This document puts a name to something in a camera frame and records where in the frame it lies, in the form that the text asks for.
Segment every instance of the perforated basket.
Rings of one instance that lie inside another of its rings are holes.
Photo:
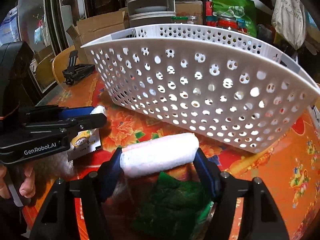
[[[142,26],[83,47],[115,104],[253,153],[279,139],[319,95],[281,51],[214,27]]]

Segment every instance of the screw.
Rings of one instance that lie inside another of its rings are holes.
[[[98,176],[98,173],[96,172],[96,171],[91,171],[90,173],[89,173],[89,177],[91,178],[91,179],[93,179],[93,178],[95,178],[95,177],[97,177]]]
[[[226,172],[226,171],[221,172],[220,175],[222,177],[224,177],[225,179],[230,176],[230,174],[228,172]]]
[[[255,178],[253,179],[253,181],[254,181],[255,183],[257,183],[257,184],[262,183],[262,179],[259,178],[259,177],[255,177]]]
[[[56,180],[56,183],[60,185],[60,184],[63,183],[63,181],[64,181],[64,180],[63,180],[62,178],[58,178],[58,179]]]

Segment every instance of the table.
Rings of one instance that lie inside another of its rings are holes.
[[[41,102],[41,104],[47,103],[68,107],[101,104],[107,109],[108,124],[100,129],[103,150],[75,160],[72,167],[73,172],[67,179],[82,178],[88,172],[97,170],[102,162],[110,159],[118,146],[125,147],[132,143],[185,132],[174,125],[114,105],[96,73],[73,87],[65,84],[56,87]],[[320,191],[320,161],[318,158],[320,133],[316,131],[307,110],[280,140],[269,149],[255,155],[201,135],[197,137],[205,155],[217,163],[221,170],[227,170],[241,179],[251,180],[255,176],[261,177],[279,207],[290,238],[300,239],[320,209],[320,201],[317,201]],[[31,206],[23,209],[23,214],[30,227],[35,221],[47,192],[57,178],[56,174],[50,173],[43,176],[43,172],[36,173],[36,196]],[[196,178],[191,164],[175,168],[168,173],[177,179]],[[150,176],[143,180],[152,183],[155,179],[156,176]],[[142,179],[130,181],[131,188],[139,188],[141,181]],[[125,217],[133,216],[135,206],[132,204],[132,199],[138,194],[139,190],[132,191],[129,197],[126,197],[129,200],[124,200],[120,192],[117,197],[108,199],[103,205],[107,218],[109,218],[109,229],[113,235],[119,234],[119,237],[115,239],[141,239],[139,235],[130,232],[129,222],[125,219]],[[88,235],[80,200],[76,199],[75,204],[81,239],[87,240]],[[230,235],[232,240],[237,239],[242,205],[242,200],[238,199]]]

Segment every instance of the finger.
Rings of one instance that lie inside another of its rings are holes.
[[[32,171],[31,176],[30,177],[26,177],[24,182],[21,184],[21,187],[20,187],[20,190],[19,190],[20,194],[22,196],[30,194],[32,189],[33,189],[34,184],[35,184],[35,172]]]
[[[3,164],[0,164],[0,178],[3,178],[6,172],[7,172],[7,168]]]
[[[26,177],[30,177],[33,171],[33,163],[32,162],[26,163],[23,168],[24,168],[24,175]]]
[[[32,198],[36,193],[36,185],[33,185],[33,189],[31,190],[31,192],[27,195],[25,195],[26,198]]]
[[[9,190],[4,182],[3,177],[7,172],[7,168],[0,164],[0,196],[3,198],[10,198]]]

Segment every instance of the green package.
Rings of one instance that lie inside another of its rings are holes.
[[[211,205],[201,183],[161,172],[132,227],[158,239],[188,240],[201,230]]]
[[[212,0],[213,15],[245,22],[247,33],[257,37],[256,8],[251,0]]]

